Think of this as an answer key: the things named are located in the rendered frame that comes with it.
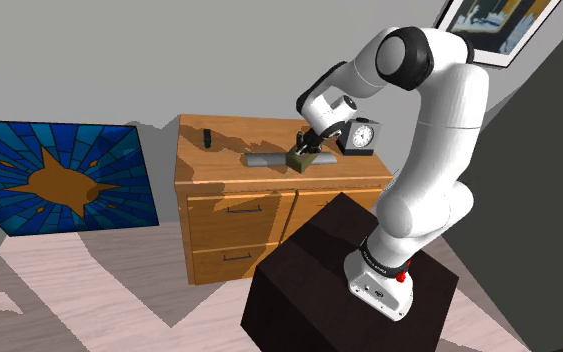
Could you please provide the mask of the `blue star wall picture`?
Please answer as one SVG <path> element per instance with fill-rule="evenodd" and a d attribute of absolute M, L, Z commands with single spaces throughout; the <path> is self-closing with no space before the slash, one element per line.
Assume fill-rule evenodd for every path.
<path fill-rule="evenodd" d="M 0 121 L 0 228 L 7 235 L 158 223 L 136 127 Z"/>

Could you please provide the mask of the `wooden chest of drawers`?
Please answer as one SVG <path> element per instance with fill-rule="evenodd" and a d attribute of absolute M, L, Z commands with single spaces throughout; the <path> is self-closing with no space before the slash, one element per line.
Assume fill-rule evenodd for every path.
<path fill-rule="evenodd" d="M 307 129 L 298 119 L 181 115 L 174 187 L 189 283 L 248 278 L 339 193 L 370 209 L 391 182 L 376 155 L 344 156 L 332 141 L 323 149 L 336 164 L 247 166 L 245 153 L 285 153 Z"/>

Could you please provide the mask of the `white framed wall picture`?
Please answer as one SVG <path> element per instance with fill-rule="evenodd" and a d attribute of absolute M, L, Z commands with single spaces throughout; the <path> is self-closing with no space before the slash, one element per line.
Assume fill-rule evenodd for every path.
<path fill-rule="evenodd" d="M 474 63 L 507 68 L 562 0 L 448 0 L 434 27 L 460 35 Z"/>

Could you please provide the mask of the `olive green box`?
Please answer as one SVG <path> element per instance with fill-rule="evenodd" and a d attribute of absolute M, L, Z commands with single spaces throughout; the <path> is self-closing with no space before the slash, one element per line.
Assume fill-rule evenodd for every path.
<path fill-rule="evenodd" d="M 298 173 L 304 173 L 317 157 L 318 153 L 304 153 L 299 155 L 296 150 L 292 148 L 286 153 L 285 163 L 288 168 Z"/>

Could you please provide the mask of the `dark robot stand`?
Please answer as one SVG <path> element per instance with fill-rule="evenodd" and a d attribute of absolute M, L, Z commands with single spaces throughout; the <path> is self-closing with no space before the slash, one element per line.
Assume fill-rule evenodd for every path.
<path fill-rule="evenodd" d="M 459 278 L 431 256 L 412 257 L 398 322 L 348 289 L 344 259 L 376 225 L 340 193 L 256 266 L 241 326 L 261 352 L 436 351 Z"/>

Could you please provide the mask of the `dark alarm clock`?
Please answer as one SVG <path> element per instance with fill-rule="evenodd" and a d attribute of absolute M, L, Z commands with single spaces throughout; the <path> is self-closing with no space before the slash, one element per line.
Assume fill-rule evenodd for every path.
<path fill-rule="evenodd" d="M 351 118 L 337 137 L 336 145 L 345 156 L 371 156 L 380 129 L 379 122 L 364 117 Z"/>

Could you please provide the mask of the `grey cylinder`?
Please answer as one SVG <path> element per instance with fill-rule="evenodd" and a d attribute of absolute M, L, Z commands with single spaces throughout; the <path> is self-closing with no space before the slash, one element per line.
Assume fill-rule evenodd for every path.
<path fill-rule="evenodd" d="M 286 165 L 286 153 L 245 153 L 246 164 L 248 167 L 276 167 Z M 312 165 L 326 165 L 336 164 L 337 158 L 334 154 L 329 152 L 320 153 L 306 153 L 303 155 L 295 155 L 291 153 L 300 161 L 310 161 Z"/>

